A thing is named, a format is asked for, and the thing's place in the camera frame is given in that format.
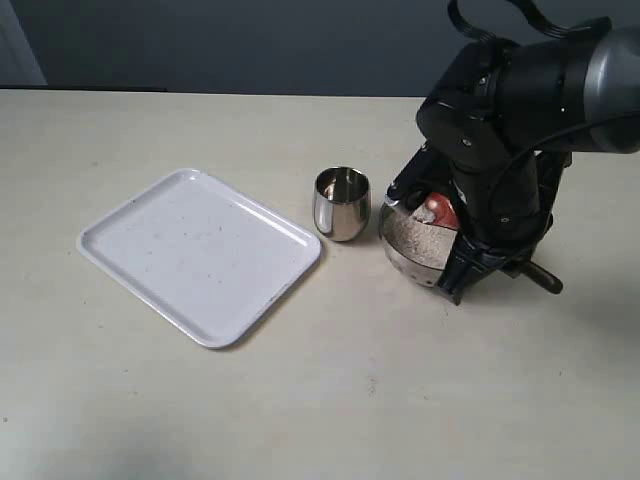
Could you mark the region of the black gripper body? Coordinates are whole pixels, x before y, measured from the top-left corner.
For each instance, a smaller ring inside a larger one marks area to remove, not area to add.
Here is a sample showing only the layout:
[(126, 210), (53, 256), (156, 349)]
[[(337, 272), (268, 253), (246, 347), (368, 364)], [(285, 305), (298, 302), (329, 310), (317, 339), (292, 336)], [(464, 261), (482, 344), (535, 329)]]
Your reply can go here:
[(556, 192), (536, 153), (573, 149), (573, 48), (563, 40), (469, 43), (416, 122), (448, 159), (464, 235), (493, 248), (534, 249)]

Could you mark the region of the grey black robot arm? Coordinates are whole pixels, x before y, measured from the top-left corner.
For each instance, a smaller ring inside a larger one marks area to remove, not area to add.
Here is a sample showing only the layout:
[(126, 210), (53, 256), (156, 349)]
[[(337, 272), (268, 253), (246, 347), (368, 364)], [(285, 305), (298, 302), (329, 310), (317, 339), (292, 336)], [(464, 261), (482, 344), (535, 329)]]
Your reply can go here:
[(453, 303), (497, 271), (559, 293), (532, 257), (564, 170), (576, 152), (639, 149), (638, 28), (607, 17), (562, 27), (529, 1), (518, 8), (543, 42), (500, 37), (448, 4), (468, 42), (418, 109), (424, 144), (386, 192), (404, 214), (434, 194), (450, 203), (456, 237), (435, 286)]

